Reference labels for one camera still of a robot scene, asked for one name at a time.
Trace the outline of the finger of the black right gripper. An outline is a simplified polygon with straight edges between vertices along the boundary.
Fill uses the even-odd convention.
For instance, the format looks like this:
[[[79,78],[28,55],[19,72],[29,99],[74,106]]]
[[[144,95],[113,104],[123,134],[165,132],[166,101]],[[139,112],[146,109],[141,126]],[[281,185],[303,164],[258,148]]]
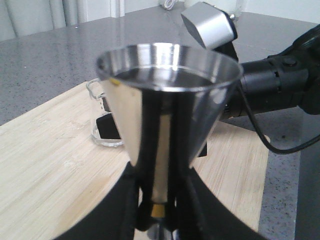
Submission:
[[[116,123],[111,113],[98,117],[96,126],[101,139],[104,140],[120,140]]]

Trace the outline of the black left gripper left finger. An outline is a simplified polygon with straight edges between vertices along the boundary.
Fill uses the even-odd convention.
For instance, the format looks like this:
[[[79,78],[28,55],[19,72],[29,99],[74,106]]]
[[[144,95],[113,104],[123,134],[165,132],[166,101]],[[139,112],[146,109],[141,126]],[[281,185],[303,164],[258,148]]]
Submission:
[[[57,240],[132,240],[138,210],[139,188],[134,168],[127,163],[103,200]]]

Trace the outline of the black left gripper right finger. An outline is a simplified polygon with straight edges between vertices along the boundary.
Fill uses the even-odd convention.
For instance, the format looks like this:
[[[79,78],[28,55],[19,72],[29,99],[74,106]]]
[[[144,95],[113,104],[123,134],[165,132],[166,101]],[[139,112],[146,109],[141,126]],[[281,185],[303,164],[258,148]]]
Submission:
[[[176,195],[180,240],[264,240],[229,211],[209,190],[195,169]]]

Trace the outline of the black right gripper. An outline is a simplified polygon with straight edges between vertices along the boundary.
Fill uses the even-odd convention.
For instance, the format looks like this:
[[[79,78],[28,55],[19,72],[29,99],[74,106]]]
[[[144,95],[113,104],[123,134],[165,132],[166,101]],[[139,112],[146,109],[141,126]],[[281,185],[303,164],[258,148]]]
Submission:
[[[308,50],[292,45],[265,59],[242,64],[240,84],[253,113],[299,107],[305,101],[308,82]]]

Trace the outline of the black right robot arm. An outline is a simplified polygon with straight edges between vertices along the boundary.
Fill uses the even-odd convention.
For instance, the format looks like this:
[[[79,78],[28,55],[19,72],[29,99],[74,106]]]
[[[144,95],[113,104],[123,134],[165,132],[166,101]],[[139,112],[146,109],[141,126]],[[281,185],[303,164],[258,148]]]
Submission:
[[[163,93],[221,94],[222,118],[299,107],[320,113],[320,29],[314,27],[284,51],[237,63],[231,42],[213,51],[176,43],[128,45],[102,53],[96,71],[103,84],[128,84]]]

